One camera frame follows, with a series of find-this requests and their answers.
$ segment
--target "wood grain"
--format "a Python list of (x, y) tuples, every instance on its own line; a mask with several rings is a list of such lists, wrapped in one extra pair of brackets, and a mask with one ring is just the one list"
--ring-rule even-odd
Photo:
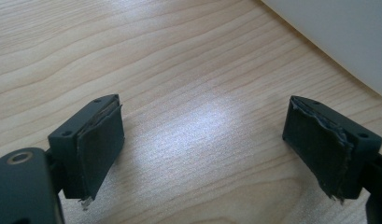
[(295, 94), (382, 136), (382, 97), (263, 3), (0, 0), (0, 157), (110, 93), (125, 147), (67, 223), (366, 222), (280, 135)]

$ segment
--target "black plastic part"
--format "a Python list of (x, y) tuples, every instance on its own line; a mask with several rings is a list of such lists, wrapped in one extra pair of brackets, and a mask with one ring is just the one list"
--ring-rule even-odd
[(95, 199), (124, 143), (119, 96), (90, 102), (51, 133), (49, 142), (52, 166), (64, 168), (55, 183), (65, 197)]
[(48, 160), (51, 181), (53, 183), (54, 192), (58, 194), (63, 189), (63, 184), (66, 179), (66, 171), (64, 165), (53, 159), (51, 155), (51, 150), (45, 152), (46, 158)]
[(360, 183), (377, 199), (382, 201), (382, 155), (364, 165)]
[(64, 223), (44, 150), (24, 148), (0, 159), (0, 223)]
[(382, 138), (322, 103), (290, 98), (283, 139), (316, 176), (324, 192), (357, 199), (361, 171), (378, 156)]
[(369, 224), (382, 224), (382, 199), (371, 195), (366, 203), (366, 218)]

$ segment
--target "worn rubber pad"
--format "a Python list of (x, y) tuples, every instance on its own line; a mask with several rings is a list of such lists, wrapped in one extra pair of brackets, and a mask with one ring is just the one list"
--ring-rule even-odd
[(51, 157), (64, 166), (66, 198), (94, 199), (124, 143), (118, 95), (91, 101), (49, 135)]
[(326, 105), (291, 96), (283, 139), (331, 198), (357, 199), (363, 165), (373, 161), (382, 138)]

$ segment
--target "black plastic housing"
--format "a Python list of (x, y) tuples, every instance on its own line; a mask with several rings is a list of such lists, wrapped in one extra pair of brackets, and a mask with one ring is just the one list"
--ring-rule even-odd
[(378, 156), (382, 138), (326, 105), (291, 96), (283, 139), (330, 197), (357, 199), (361, 170)]
[(64, 223), (60, 206), (44, 150), (28, 147), (0, 158), (0, 223)]
[(51, 157), (65, 169), (65, 197), (95, 199), (124, 143), (119, 96), (90, 102), (48, 139)]

